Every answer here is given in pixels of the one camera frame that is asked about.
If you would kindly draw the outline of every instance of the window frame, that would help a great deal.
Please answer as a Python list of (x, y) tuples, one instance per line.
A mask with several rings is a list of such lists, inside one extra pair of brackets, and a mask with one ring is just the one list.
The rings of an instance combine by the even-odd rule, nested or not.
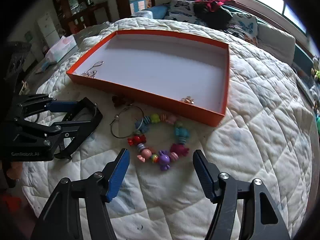
[(308, 36), (308, 30), (306, 29), (306, 32), (304, 32), (302, 29), (299, 28), (299, 26), (297, 26), (292, 20), (290, 20), (288, 17), (286, 17), (284, 15), (284, 10), (285, 7), (287, 6), (287, 3), (284, 1), (283, 3), (283, 9), (282, 9), (282, 13), (279, 13), (278, 11), (274, 10), (273, 8), (271, 8), (270, 6), (266, 5), (265, 3), (259, 1), (259, 0), (253, 0), (255, 2), (258, 2), (264, 6), (266, 6), (267, 8), (269, 8), (270, 10), (274, 11), (275, 13), (281, 15), (283, 18), (285, 18), (287, 21), (289, 21), (294, 27), (296, 27), (303, 35), (305, 35), (306, 37)]

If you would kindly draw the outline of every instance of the white quilted bedspread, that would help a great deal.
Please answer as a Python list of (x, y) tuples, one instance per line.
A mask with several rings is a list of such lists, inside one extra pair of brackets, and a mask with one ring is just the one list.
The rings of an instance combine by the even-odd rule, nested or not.
[[(66, 70), (89, 48), (115, 30), (158, 29), (192, 33), (230, 44), (230, 86), (226, 116), (216, 127), (182, 118), (189, 129), (190, 154), (180, 158), (167, 172), (151, 163), (141, 163), (134, 147), (112, 137), (110, 122), (114, 109), (111, 94), (71, 82)], [(23, 192), (39, 216), (59, 180), (85, 179), (114, 160), (123, 147), (131, 161), (119, 194), (107, 204), (118, 239), (204, 239), (215, 206), (204, 197), (192, 164), (192, 153), (201, 149), (209, 162), (236, 179), (261, 178), (280, 210), (290, 235), (301, 225), (311, 184), (311, 144), (309, 130), (313, 115), (303, 105), (291, 68), (269, 53), (234, 36), (203, 26), (171, 20), (130, 18), (117, 21), (85, 39), (79, 51), (64, 62), (37, 93), (58, 100), (97, 102), (103, 119), (94, 133), (72, 155), (72, 161), (24, 163)], [(160, 109), (138, 104), (146, 114)], [(50, 125), (61, 114), (40, 115), (39, 123)], [(121, 119), (119, 132), (130, 128)], [(148, 145), (168, 149), (174, 142), (172, 127), (159, 124), (147, 133)], [(80, 201), (85, 239), (90, 239), (84, 201)], [(239, 235), (242, 202), (239, 201), (232, 239)]]

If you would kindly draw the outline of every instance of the red clothing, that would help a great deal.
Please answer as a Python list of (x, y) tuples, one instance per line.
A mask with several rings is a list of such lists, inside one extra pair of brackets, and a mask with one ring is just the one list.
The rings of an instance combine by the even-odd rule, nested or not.
[(236, 0), (196, 0), (195, 2), (206, 3), (208, 11), (215, 12), (223, 4), (234, 4)]

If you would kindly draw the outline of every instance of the purple rabbit bead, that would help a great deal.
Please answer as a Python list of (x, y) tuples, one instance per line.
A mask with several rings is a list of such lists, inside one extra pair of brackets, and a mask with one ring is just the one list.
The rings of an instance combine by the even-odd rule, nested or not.
[(159, 151), (159, 160), (158, 163), (160, 164), (161, 171), (166, 171), (170, 168), (170, 157), (168, 156), (168, 151)]

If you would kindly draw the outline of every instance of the orange box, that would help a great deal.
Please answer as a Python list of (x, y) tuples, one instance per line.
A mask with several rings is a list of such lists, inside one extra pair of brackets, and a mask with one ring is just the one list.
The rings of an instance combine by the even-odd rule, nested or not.
[[(103, 64), (92, 68), (99, 61)], [(217, 126), (225, 115), (229, 45), (188, 33), (115, 31), (67, 71), (75, 83)], [(95, 77), (81, 74), (96, 71)], [(180, 101), (191, 96), (194, 105)]]

